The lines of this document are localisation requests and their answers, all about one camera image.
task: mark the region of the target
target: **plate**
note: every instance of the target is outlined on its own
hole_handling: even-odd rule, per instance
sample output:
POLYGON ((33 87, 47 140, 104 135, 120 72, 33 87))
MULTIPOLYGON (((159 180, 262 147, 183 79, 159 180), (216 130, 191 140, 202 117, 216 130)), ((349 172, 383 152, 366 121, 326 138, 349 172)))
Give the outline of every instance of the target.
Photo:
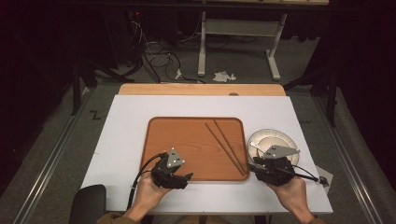
MULTIPOLYGON (((261 150, 253 147, 250 145, 250 142, 255 142, 261 148, 269 148, 272 145, 278 145, 282 147, 294 147, 297 148, 296 144, 293 140, 288 137, 285 133, 282 133, 277 130, 273 129, 262 129, 255 132, 253 135, 250 136, 247 142, 247 151, 250 158, 253 160, 253 157, 261 157, 263 153, 261 150)), ((298 160, 300 159, 300 154, 294 154, 287 157, 288 160, 291 162, 292 165, 297 165, 298 160)))

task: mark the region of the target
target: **wooden tray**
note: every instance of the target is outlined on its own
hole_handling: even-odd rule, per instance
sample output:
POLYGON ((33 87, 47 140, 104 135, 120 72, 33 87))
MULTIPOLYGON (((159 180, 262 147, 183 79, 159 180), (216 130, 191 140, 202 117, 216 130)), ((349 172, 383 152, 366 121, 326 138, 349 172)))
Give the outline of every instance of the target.
POLYGON ((248 153, 239 119, 153 118, 148 123, 140 167, 159 153, 169 153, 172 147, 185 161, 176 175, 194 173, 192 180, 196 181, 248 178, 248 153))

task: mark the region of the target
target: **hand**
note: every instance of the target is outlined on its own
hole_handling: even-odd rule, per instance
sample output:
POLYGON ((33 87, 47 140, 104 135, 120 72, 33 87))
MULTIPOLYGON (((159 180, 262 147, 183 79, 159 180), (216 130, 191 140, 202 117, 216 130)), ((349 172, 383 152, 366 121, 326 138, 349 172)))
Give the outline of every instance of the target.
POLYGON ((150 172, 145 172, 140 176, 137 184, 137 193, 134 204, 124 214, 125 217, 139 222, 147 212, 155 208, 163 198, 163 196, 171 191, 171 189, 162 189, 152 182, 150 172))
POLYGON ((299 223, 309 223, 315 219, 306 202, 305 182, 300 177, 295 176, 288 184, 282 186, 267 186, 275 192, 283 207, 291 212, 299 223))

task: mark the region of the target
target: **wooden chopstick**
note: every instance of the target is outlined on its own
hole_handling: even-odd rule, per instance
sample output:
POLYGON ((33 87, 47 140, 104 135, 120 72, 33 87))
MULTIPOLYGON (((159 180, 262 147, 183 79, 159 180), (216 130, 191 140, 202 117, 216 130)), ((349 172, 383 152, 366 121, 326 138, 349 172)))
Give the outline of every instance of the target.
POLYGON ((212 135, 216 138, 216 140, 218 141, 219 145, 223 148, 223 150, 225 151, 225 153, 227 154, 227 156, 230 158, 230 160, 233 162, 233 165, 238 169, 238 171, 241 173, 241 175, 245 175, 245 170, 242 169, 238 166, 238 164, 233 160, 231 154, 227 151, 227 149, 224 147, 224 145, 220 142, 220 140, 216 137, 215 133, 213 133, 213 131, 210 129, 209 125, 207 125, 207 123, 205 123, 206 128, 212 133, 212 135))
POLYGON ((242 162, 238 159, 238 157, 235 154, 235 150, 233 150, 233 147, 231 146, 230 142, 228 141, 227 137, 225 136, 224 132, 222 131, 222 129, 220 128, 218 122, 214 119, 216 126, 218 127, 222 137, 225 139, 225 142, 227 143, 228 147, 231 149, 231 152, 233 153, 233 155, 236 158, 236 161, 238 161, 239 166, 242 168, 242 170, 244 171, 244 174, 246 173, 246 170, 244 168, 244 166, 242 165, 242 162))

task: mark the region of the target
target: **white tabletop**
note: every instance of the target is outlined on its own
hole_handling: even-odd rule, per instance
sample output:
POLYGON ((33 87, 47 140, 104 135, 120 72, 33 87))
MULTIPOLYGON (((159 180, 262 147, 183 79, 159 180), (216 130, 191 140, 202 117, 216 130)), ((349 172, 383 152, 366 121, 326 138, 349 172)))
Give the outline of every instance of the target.
MULTIPOLYGON (((258 130, 281 131, 293 139, 301 150, 298 165, 318 176, 287 96, 116 95, 81 186, 105 185, 108 211, 125 211, 138 173, 147 127, 155 117, 238 118, 243 123, 246 142, 258 130)), ((296 172, 306 175, 299 169, 296 172)), ((324 188, 311 180, 306 180, 306 184, 311 211, 317 214, 332 213, 324 188)), ((275 194, 251 173, 242 182, 190 181, 185 189, 174 189, 165 195, 151 214, 247 215, 285 212, 275 194)))

